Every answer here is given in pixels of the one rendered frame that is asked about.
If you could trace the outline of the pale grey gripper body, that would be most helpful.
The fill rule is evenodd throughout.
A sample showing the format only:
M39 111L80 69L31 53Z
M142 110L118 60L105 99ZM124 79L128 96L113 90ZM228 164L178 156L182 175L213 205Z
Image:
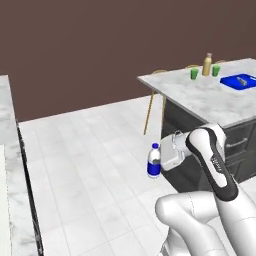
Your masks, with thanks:
M185 159L185 135L171 134L161 140L161 167L169 171L179 166Z

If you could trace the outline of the blue labelled water bottle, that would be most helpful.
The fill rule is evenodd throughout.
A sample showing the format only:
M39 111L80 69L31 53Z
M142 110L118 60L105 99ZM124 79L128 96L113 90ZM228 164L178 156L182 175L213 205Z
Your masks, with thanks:
M151 178L157 178L161 170L161 153L158 143L153 143L147 159L147 174Z

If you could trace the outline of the dark island cabinet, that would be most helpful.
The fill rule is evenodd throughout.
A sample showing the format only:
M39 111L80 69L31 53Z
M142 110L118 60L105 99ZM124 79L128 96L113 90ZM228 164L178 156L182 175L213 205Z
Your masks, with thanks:
M166 100L164 122L161 137L177 130L188 132L205 124L205 121L193 116L175 103ZM256 152L242 152L226 158L226 165L238 183L256 176ZM161 170L165 179L180 193L192 191L210 191L209 182L201 170L198 161L189 156L180 166L170 171Z

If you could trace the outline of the wooden stool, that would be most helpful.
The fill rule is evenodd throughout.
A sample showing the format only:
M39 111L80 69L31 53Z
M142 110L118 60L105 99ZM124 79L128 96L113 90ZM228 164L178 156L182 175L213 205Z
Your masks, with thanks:
M153 71L152 74L163 73L163 72L167 72L167 70L165 70L165 69L157 69L157 70ZM143 135L146 135L146 132L147 132L149 118L150 118L150 113L151 113L153 99L154 99L154 95L155 94L156 94L155 91L151 92L151 96L150 96L150 100L149 100L149 105L148 105L148 110L147 110L147 115L146 115L146 121L145 121L145 125L144 125L144 130L143 130ZM166 96L162 96L162 121L161 121L161 127L163 127L163 122L164 122L165 105L166 105Z

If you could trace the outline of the dark drawer front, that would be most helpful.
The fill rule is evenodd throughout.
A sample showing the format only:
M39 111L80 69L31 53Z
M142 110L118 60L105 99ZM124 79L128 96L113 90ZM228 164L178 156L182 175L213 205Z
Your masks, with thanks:
M248 141L240 147L226 148L225 144L225 154L227 157L240 154L242 152L256 152L256 121L243 122L235 126L225 128L225 134L227 136L226 144L233 144L242 140L243 138L248 138Z

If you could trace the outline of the yellow bottle with brown cap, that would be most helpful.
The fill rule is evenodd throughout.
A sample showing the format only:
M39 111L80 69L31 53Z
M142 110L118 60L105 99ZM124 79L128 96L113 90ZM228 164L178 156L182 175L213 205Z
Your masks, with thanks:
M203 76L209 75L210 69L211 69L211 64L212 64L212 54L208 53L203 62L203 67L202 67L202 75Z

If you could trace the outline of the blue cutting board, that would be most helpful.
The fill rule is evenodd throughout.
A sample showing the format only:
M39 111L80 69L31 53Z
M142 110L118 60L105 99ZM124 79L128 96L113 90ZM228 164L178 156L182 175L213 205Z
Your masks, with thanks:
M237 77L241 77L242 79L246 80L247 86L242 86L237 80ZM256 77L249 74L236 74L232 76L222 77L220 79L220 82L223 85L235 90L245 90L256 87Z

